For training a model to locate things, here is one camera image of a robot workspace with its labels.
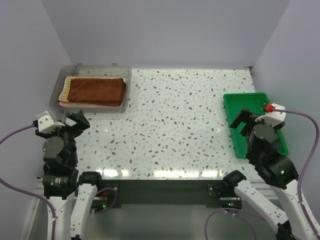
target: cable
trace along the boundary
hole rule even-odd
[[[316,148],[317,148],[317,145],[318,145],[318,142],[319,142],[319,135],[320,135],[320,131],[319,131],[319,125],[317,123],[317,121],[310,115],[306,114],[306,113],[303,113],[303,112],[300,112],[300,111],[292,111],[292,110],[283,110],[283,109],[276,109],[276,108],[273,108],[272,109],[273,111],[275,112],[282,112],[282,113],[288,113],[288,114],[296,114],[296,115],[300,115],[300,116],[304,116],[308,119],[310,119],[314,126],[315,126],[315,140],[314,140],[314,144],[312,146],[312,149],[309,153],[309,156],[303,166],[303,169],[301,171],[301,175],[300,175],[300,178],[298,180],[298,184],[297,184],[297,193],[298,193],[298,199],[299,199],[299,202],[301,203],[300,206],[302,208],[302,211],[303,211],[303,214],[306,218],[306,220],[308,221],[308,223],[310,224],[314,234],[316,235],[317,239],[320,240],[320,236],[319,236],[319,233],[315,227],[315,225],[313,224],[308,212],[307,212],[307,209],[306,207],[302,204],[303,203],[303,197],[302,197],[302,181],[304,179],[304,176],[305,176],[305,173],[307,171],[307,168],[311,162],[311,159],[316,151]]]
[[[205,220],[205,224],[204,224],[204,236],[205,236],[205,240],[209,240],[209,239],[208,239],[207,228],[208,228],[208,223],[209,223],[210,218],[213,216],[213,214],[216,214],[217,212],[221,212],[221,211],[226,211],[226,210],[229,210],[229,211],[235,211],[235,210],[236,210],[237,212],[240,212],[240,213],[243,213],[243,214],[248,214],[248,215],[250,215],[250,216],[252,216],[252,217],[254,217],[254,218],[257,218],[257,219],[260,219],[260,220],[264,220],[263,217],[257,216],[257,215],[255,215],[255,214],[253,214],[253,213],[251,213],[251,212],[248,212],[248,211],[245,211],[245,210],[235,209],[235,208],[230,208],[230,207],[219,208],[219,209],[213,211],[212,213],[210,213],[210,215],[209,215],[209,216],[207,217],[207,219]],[[243,221],[251,228],[251,230],[252,230],[252,232],[253,232],[254,240],[257,240],[257,233],[256,233],[254,227],[251,225],[251,223],[250,223],[247,219],[245,219],[245,218],[243,218],[243,217],[241,217],[241,216],[239,216],[239,215],[234,215],[234,216],[236,216],[237,218],[243,220]]]
[[[111,191],[114,192],[114,200],[113,200],[113,202],[112,202],[112,203],[110,204],[110,206],[108,206],[107,208],[105,208],[105,209],[103,209],[103,210],[101,210],[101,211],[97,211],[97,212],[94,211],[93,214],[102,214],[102,213],[105,213],[106,211],[108,211],[109,209],[111,209],[111,208],[115,205],[115,203],[116,203],[116,201],[117,201],[118,193],[117,193],[117,191],[116,191],[115,189],[113,189],[112,187],[106,187],[106,188],[101,189],[100,191],[98,191],[98,192],[96,193],[96,196],[97,196],[98,194],[102,193],[103,191],[106,191],[106,190],[111,190]]]
[[[27,129],[30,129],[30,128],[33,128],[34,125],[30,125],[30,126],[25,126],[23,128],[20,128],[18,130],[15,130],[11,133],[9,133],[8,135],[6,135],[4,138],[2,138],[0,140],[0,145],[5,141],[7,140],[8,138],[10,138],[11,136],[17,134],[17,133],[20,133],[24,130],[27,130]],[[1,177],[0,177],[0,184],[4,185],[5,187],[13,190],[13,191],[16,191],[16,192],[19,192],[19,193],[22,193],[22,194],[26,194],[26,195],[29,195],[29,196],[32,196],[32,197],[35,197],[37,199],[40,199],[41,201],[45,202],[49,208],[51,209],[51,213],[52,213],[52,232],[51,232],[51,240],[55,240],[55,230],[56,230],[56,212],[55,212],[55,208],[54,206],[43,196],[40,196],[38,194],[35,194],[31,191],[26,191],[26,190],[23,190],[21,188],[18,188],[18,187],[15,187],[15,186],[12,186],[10,185],[9,183],[7,183],[6,181],[4,181]]]

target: terrazzo speckle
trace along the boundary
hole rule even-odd
[[[252,93],[248,70],[133,69],[124,113],[86,113],[76,138],[79,174],[104,179],[222,179],[240,170],[223,105],[226,93]]]

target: gray floor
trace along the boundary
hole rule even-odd
[[[253,212],[248,206],[243,209]],[[204,224],[214,208],[205,206],[123,205],[104,214],[90,216],[86,240],[204,240]],[[259,240],[275,240],[266,222],[246,217],[257,231]],[[219,212],[213,215],[208,233],[210,240],[253,240],[246,223]],[[44,240],[47,234],[46,206],[39,206],[30,240]]]

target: stack of folded towels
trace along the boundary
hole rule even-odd
[[[62,107],[121,107],[125,92],[124,78],[68,76],[59,105]]]

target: yellow striped cloth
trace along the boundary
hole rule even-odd
[[[65,81],[64,81],[64,86],[63,86],[63,90],[59,96],[59,101],[62,103],[70,103],[68,100],[68,96],[69,96],[69,92],[70,92],[70,84],[71,84],[71,80],[74,79],[105,79],[105,80],[109,80],[109,79],[118,79],[119,77],[90,77],[90,76],[67,76]],[[90,104],[90,103],[86,103],[86,102],[77,102],[77,104]]]

